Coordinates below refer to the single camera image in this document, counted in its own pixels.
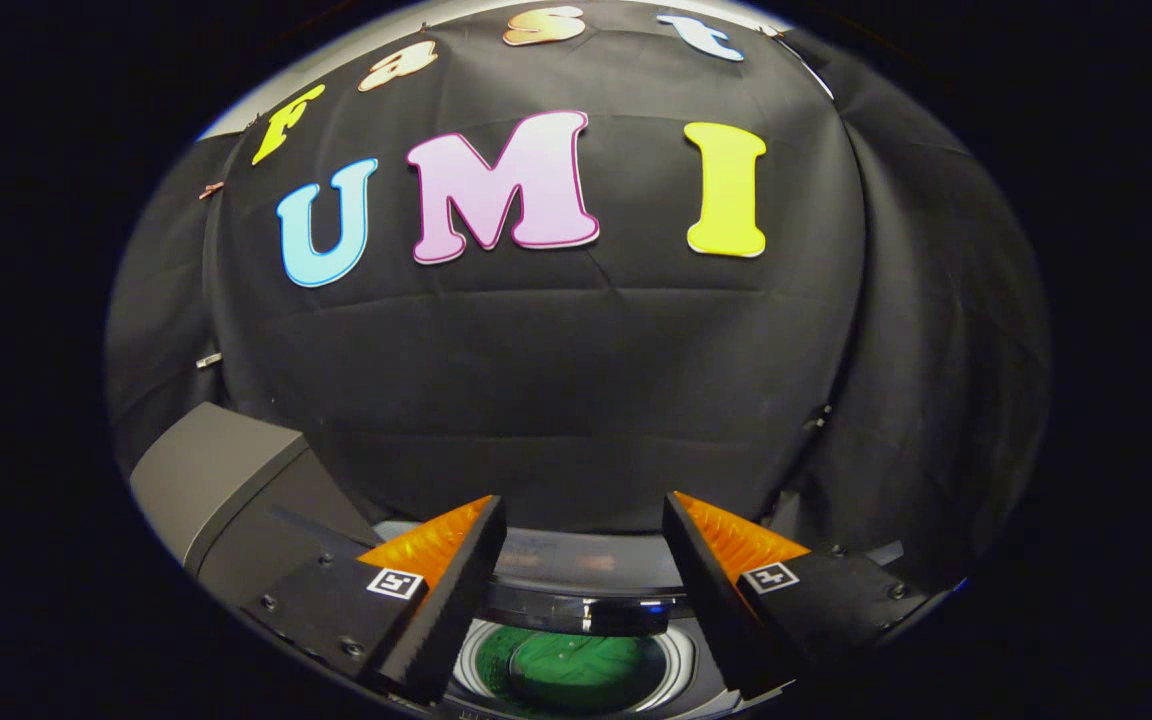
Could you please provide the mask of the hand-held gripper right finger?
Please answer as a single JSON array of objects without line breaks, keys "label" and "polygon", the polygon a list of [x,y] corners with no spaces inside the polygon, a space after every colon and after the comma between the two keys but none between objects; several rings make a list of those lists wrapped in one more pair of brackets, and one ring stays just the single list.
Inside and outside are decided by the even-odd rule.
[{"label": "hand-held gripper right finger", "polygon": [[867,556],[810,550],[679,491],[660,524],[723,685],[745,700],[855,662],[931,605]]}]

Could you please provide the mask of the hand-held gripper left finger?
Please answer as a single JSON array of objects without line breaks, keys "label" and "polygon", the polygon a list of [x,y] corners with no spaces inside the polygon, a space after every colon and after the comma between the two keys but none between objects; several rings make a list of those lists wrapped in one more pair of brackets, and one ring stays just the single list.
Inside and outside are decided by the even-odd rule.
[{"label": "hand-held gripper left finger", "polygon": [[417,706],[442,700],[507,532],[477,498],[365,553],[329,550],[241,609],[329,674]]}]

